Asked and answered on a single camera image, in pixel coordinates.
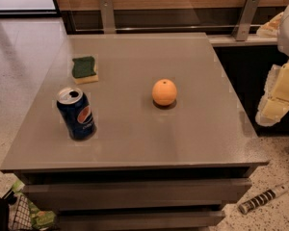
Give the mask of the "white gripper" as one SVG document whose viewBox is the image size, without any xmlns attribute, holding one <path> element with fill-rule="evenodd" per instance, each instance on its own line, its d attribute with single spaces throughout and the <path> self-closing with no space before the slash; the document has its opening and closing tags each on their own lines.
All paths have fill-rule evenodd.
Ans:
<svg viewBox="0 0 289 231">
<path fill-rule="evenodd" d="M 283 13 L 261 25 L 256 34 L 263 38 L 276 38 L 277 48 L 289 57 L 289 5 Z M 258 125 L 271 127 L 279 123 L 289 112 L 289 62 L 283 66 L 274 64 L 264 86 L 255 121 Z"/>
</svg>

